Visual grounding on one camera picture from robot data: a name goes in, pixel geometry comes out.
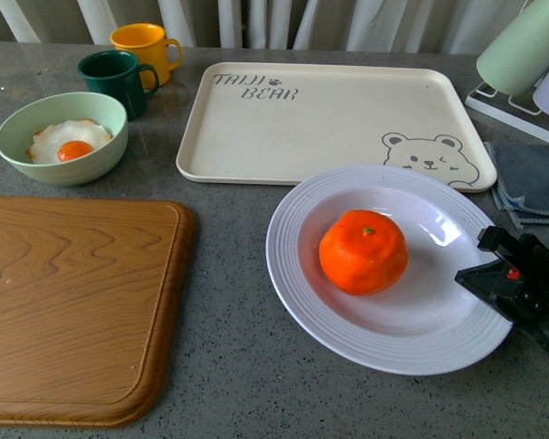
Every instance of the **bear illustration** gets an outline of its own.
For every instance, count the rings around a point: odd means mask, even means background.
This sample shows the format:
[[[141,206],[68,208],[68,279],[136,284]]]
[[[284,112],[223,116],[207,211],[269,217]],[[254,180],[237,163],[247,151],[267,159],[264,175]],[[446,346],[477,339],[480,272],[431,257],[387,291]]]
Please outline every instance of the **bear illustration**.
[[[462,153],[463,144],[452,135],[431,140],[388,133],[382,142],[388,147],[385,165],[412,169],[448,186],[472,187],[479,178],[478,168]]]

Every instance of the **yellow mug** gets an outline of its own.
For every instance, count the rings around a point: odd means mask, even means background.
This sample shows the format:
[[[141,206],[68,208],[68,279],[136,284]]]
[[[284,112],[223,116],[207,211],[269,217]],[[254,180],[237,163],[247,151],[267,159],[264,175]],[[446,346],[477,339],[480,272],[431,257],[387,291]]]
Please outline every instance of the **yellow mug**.
[[[183,49],[174,38],[167,38],[165,29],[150,23],[133,23],[118,27],[110,35],[110,40],[117,49],[134,53],[141,64],[150,64],[158,74],[158,83],[164,84],[170,78],[171,70],[176,69],[183,61]],[[177,46],[177,61],[170,62],[167,54],[169,45]],[[140,79],[146,89],[155,85],[155,78],[150,71],[142,71]]]

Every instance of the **red button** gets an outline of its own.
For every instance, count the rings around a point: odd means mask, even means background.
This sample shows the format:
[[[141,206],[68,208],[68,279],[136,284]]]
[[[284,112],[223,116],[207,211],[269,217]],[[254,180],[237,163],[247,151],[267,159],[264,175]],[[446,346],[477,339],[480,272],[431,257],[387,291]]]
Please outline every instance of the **red button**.
[[[506,278],[511,279],[512,281],[516,281],[520,275],[521,275],[521,272],[519,272],[516,268],[511,267],[509,272],[506,273]]]

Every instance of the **gray towel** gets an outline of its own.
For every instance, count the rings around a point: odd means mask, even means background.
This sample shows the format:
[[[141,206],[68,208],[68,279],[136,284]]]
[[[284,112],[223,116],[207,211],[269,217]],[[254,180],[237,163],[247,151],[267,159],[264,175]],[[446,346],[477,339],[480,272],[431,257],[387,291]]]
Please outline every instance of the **gray towel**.
[[[549,224],[549,145],[487,142],[498,171],[492,195],[518,229]]]

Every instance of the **gray countertop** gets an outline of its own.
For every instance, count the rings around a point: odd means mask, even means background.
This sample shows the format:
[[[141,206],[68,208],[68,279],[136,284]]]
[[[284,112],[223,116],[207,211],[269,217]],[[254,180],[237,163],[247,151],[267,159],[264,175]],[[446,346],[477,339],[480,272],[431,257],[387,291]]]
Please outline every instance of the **gray countertop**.
[[[0,124],[23,105],[87,90],[77,62],[102,47],[0,43]],[[186,48],[183,65],[130,122],[125,156],[106,176],[51,187],[0,157],[0,195],[172,199],[197,215],[165,388],[141,419],[117,430],[0,428],[0,438],[504,437],[549,438],[549,355],[513,329],[491,355],[438,376],[367,369],[333,353],[289,315],[264,244],[291,187],[189,181],[175,157],[203,71],[221,61],[420,67],[445,73],[463,99],[475,57]],[[483,141],[528,135],[468,111]],[[489,191],[468,195],[515,236]],[[549,226],[530,227],[549,247]]]

